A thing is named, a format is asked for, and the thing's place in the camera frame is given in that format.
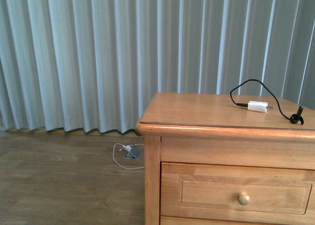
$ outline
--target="white cable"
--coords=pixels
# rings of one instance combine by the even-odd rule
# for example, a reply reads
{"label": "white cable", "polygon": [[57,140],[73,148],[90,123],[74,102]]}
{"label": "white cable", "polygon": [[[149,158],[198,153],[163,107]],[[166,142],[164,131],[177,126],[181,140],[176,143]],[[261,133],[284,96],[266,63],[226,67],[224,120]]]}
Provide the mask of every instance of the white cable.
{"label": "white cable", "polygon": [[121,151],[122,149],[127,148],[127,146],[125,146],[125,145],[123,145],[123,144],[121,144],[121,143],[116,143],[116,144],[114,145],[114,147],[113,147],[113,160],[114,160],[114,162],[115,162],[119,167],[122,167],[123,169],[127,169],[127,170],[142,169],[142,168],[144,168],[144,167],[127,168],[127,167],[121,166],[121,165],[116,161],[116,159],[115,159],[115,147],[116,147],[116,145],[121,145],[121,146],[122,146],[122,148],[121,148],[119,151]]}

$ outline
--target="nightstand top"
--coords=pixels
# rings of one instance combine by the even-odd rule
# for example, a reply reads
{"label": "nightstand top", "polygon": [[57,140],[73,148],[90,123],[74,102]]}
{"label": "nightstand top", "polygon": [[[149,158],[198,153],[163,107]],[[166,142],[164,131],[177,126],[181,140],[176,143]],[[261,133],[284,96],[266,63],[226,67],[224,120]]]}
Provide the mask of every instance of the nightstand top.
{"label": "nightstand top", "polygon": [[[157,93],[139,124],[183,125],[219,128],[284,129],[315,132],[315,111],[304,107],[301,123],[292,124],[284,118],[272,96],[233,96],[236,102],[268,102],[273,110],[267,113],[248,111],[236,106],[229,95]],[[299,105],[278,98],[282,111],[290,117]]]}

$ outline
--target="wooden floor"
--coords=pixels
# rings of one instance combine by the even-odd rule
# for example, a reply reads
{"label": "wooden floor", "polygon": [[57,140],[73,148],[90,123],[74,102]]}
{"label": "wooden floor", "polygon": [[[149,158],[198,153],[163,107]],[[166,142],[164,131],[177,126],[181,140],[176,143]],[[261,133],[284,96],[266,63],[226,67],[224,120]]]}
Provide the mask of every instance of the wooden floor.
{"label": "wooden floor", "polygon": [[[142,137],[10,132],[0,135],[1,225],[143,225],[144,169],[112,159]],[[124,166],[139,160],[116,159]]]}

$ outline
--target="white charger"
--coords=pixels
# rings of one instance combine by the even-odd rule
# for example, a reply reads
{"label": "white charger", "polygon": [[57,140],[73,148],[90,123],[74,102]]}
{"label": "white charger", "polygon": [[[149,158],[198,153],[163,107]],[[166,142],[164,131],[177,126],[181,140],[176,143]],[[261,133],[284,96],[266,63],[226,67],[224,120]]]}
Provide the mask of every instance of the white charger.
{"label": "white charger", "polygon": [[266,113],[268,109],[273,109],[273,107],[268,106],[267,102],[260,101],[249,101],[247,110]]}

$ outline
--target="brass knob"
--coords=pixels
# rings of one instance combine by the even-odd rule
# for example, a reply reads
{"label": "brass knob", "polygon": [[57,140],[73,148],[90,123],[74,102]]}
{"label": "brass knob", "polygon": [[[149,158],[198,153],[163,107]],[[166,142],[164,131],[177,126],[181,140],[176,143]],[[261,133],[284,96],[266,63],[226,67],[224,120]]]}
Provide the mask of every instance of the brass knob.
{"label": "brass knob", "polygon": [[251,202],[251,198],[246,195],[245,193],[239,193],[238,194],[238,202],[241,205],[248,205]]}

